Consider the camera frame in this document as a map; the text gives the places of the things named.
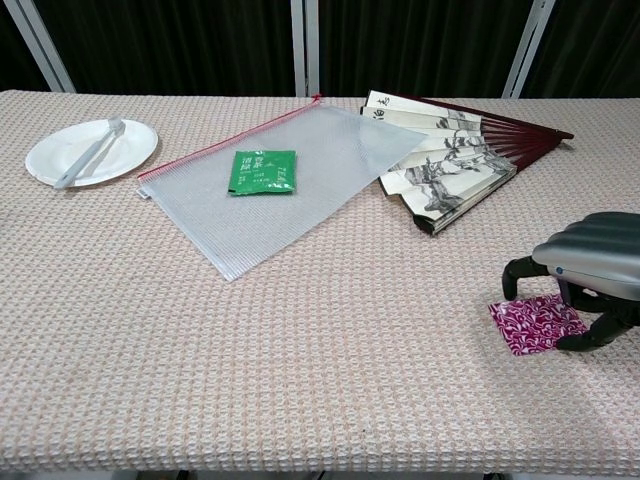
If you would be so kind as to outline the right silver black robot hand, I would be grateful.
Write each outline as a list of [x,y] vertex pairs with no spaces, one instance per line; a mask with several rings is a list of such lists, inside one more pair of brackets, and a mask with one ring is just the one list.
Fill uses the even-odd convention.
[[502,273],[507,300],[521,278],[552,276],[561,299],[599,317],[581,334],[565,335],[557,348],[591,352],[639,325],[639,215],[592,213],[537,245],[529,256],[508,262]]

